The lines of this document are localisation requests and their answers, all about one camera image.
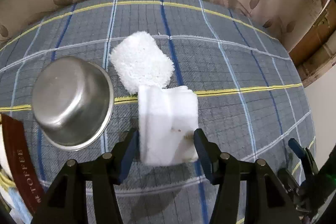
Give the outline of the steel bowl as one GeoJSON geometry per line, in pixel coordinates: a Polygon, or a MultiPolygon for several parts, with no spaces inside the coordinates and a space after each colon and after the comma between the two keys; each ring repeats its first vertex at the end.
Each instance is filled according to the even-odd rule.
{"type": "Polygon", "coordinates": [[[105,69],[74,56],[52,61],[33,87],[34,118],[46,139],[64,151],[95,142],[106,129],[113,106],[113,84],[105,69]]]}

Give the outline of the white cloth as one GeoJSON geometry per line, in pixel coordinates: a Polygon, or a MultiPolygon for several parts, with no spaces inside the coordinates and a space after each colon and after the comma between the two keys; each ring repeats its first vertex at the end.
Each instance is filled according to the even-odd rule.
{"type": "Polygon", "coordinates": [[[194,131],[198,98],[187,86],[138,91],[140,159],[144,165],[171,166],[198,160],[194,131]]]}

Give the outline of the grey plaid tablecloth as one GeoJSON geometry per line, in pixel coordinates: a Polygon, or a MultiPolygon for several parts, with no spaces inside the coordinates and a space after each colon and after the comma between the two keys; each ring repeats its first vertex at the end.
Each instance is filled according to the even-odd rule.
{"type": "Polygon", "coordinates": [[[138,125],[138,103],[121,83],[109,55],[144,31],[173,62],[169,87],[198,95],[198,123],[207,139],[236,159],[264,159],[305,179],[288,141],[315,153],[315,133],[303,84],[288,52],[250,16],[203,0],[90,0],[44,12],[5,39],[1,49],[1,112],[23,123],[30,158],[47,190],[68,159],[86,162],[110,151],[138,125]],[[41,71],[73,56],[102,67],[115,107],[104,133],[80,151],[63,151],[43,135],[32,112],[41,71]]]}

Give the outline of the red gold toffee tin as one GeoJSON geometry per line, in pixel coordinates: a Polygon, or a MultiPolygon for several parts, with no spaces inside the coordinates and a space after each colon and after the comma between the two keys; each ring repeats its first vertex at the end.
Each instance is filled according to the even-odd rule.
{"type": "Polygon", "coordinates": [[[34,218],[45,191],[30,157],[23,123],[6,114],[1,114],[1,187],[17,188],[34,218]]]}

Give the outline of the light blue towel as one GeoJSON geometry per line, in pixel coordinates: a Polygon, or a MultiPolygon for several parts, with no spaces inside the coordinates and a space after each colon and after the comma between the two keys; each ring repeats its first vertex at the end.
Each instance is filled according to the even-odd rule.
{"type": "Polygon", "coordinates": [[[1,196],[5,200],[5,203],[9,205],[9,214],[15,223],[31,223],[33,216],[25,205],[17,188],[9,187],[8,190],[5,190],[1,187],[1,196]]]}

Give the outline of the fluffy white towel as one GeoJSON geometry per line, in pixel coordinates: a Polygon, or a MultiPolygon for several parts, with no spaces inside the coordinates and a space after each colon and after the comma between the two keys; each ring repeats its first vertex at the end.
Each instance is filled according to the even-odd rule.
{"type": "Polygon", "coordinates": [[[174,72],[173,61],[145,31],[123,39],[111,50],[109,61],[131,95],[138,93],[141,86],[167,87],[174,72]]]}

